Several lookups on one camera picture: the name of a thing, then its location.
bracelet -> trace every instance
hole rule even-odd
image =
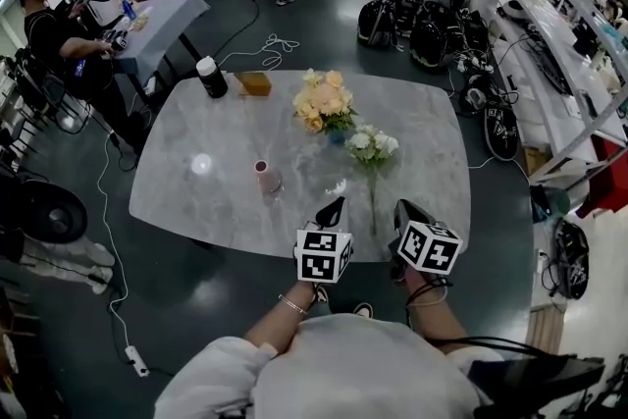
[[[301,309],[299,306],[297,306],[294,302],[289,301],[287,298],[285,298],[283,295],[279,296],[279,300],[281,300],[282,302],[285,302],[287,305],[289,305],[292,309],[294,309],[297,313],[299,314],[307,314],[307,311],[305,311],[304,309]]]

bottle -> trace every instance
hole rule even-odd
[[[133,7],[131,7],[131,4],[129,3],[128,0],[122,1],[122,11],[125,14],[125,16],[127,16],[131,21],[134,21],[137,19],[137,14],[133,10]]]
[[[212,98],[220,98],[227,92],[227,82],[223,73],[211,56],[206,56],[196,64],[196,71],[207,94]]]

white bottle cap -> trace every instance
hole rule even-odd
[[[196,64],[196,71],[202,78],[211,76],[216,69],[216,62],[211,56],[206,56]]]

marble tabletop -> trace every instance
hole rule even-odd
[[[377,234],[371,233],[366,177],[342,146],[304,129],[292,98],[301,71],[273,71],[268,97],[229,92],[212,99],[199,79],[179,82],[152,128],[139,160],[131,214],[181,236],[244,251],[291,257],[296,230],[323,206],[327,191],[344,187],[357,262],[390,259],[393,209],[405,198],[469,238],[471,194],[462,135],[441,89],[405,80],[344,75],[357,121],[399,141],[380,170]],[[198,160],[204,160],[201,170]],[[280,170],[283,186],[262,194],[253,165]]]

flower bouquet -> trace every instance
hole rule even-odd
[[[346,141],[345,146],[351,157],[357,159],[366,170],[371,200],[371,232],[374,236],[377,234],[375,222],[377,170],[399,148],[399,142],[370,125],[358,126],[356,131],[357,133]]]
[[[305,85],[292,101],[296,115],[309,131],[324,131],[334,143],[344,143],[345,133],[353,128],[353,94],[342,85],[340,72],[326,74],[308,70]]]

